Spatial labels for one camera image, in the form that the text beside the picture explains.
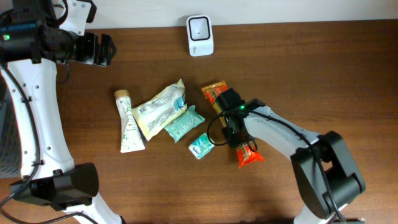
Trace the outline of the orange spaghetti package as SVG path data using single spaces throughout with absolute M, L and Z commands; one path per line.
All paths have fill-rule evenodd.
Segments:
M 205 86 L 201 90 L 218 115 L 217 118 L 221 122 L 222 129 L 226 127 L 224 119 L 233 116 L 226 114 L 229 110 L 247 109 L 246 102 L 232 88 L 229 88 L 225 81 Z M 265 161 L 257 151 L 257 143 L 252 136 L 249 142 L 232 149 L 236 151 L 239 168 L 255 161 Z

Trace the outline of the white tube with cork cap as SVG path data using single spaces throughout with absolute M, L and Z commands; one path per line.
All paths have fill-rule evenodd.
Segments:
M 114 92 L 116 106 L 121 118 L 121 152 L 135 152 L 145 149 L 140 129 L 132 114 L 132 103 L 127 90 Z

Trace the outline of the small teal tissue pack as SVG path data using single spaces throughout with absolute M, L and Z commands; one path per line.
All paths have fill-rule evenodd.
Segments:
M 203 133 L 189 145 L 188 150 L 196 159 L 200 160 L 211 152 L 214 147 L 215 145 L 211 143 L 207 133 Z

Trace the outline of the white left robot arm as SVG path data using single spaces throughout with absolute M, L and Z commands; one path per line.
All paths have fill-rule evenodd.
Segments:
M 57 65 L 70 61 L 106 67 L 116 54 L 108 35 L 85 30 L 97 7 L 65 1 L 14 1 L 1 14 L 1 75 L 9 90 L 19 133 L 21 179 L 10 198 L 52 207 L 80 223 L 122 223 L 99 193 L 92 163 L 75 164 L 57 103 Z

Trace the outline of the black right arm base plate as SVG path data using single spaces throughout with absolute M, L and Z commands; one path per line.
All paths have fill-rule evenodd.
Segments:
M 347 221 L 343 222 L 339 219 L 335 219 L 333 221 L 328 222 L 328 224 L 365 224 L 366 221 L 365 219 L 361 218 L 361 219 L 357 219 L 357 218 L 353 218 L 353 219 L 347 219 Z

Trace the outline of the teal wet wipes pack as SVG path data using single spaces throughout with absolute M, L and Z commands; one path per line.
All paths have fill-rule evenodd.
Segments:
M 196 111 L 196 106 L 191 105 L 186 112 L 165 126 L 165 130 L 177 143 L 184 135 L 205 121 L 205 118 Z

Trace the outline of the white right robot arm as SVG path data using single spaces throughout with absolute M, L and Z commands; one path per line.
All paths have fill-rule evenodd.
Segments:
M 304 202 L 294 223 L 347 223 L 341 211 L 366 184 L 341 135 L 307 131 L 257 99 L 244 101 L 232 88 L 220 93 L 215 103 L 231 148 L 257 152 L 256 141 L 261 140 L 291 161 Z

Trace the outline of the cream yellow food pouch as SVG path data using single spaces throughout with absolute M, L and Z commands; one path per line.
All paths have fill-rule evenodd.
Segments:
M 146 141 L 150 141 L 186 110 L 185 84 L 181 78 L 151 100 L 133 108 L 132 114 Z

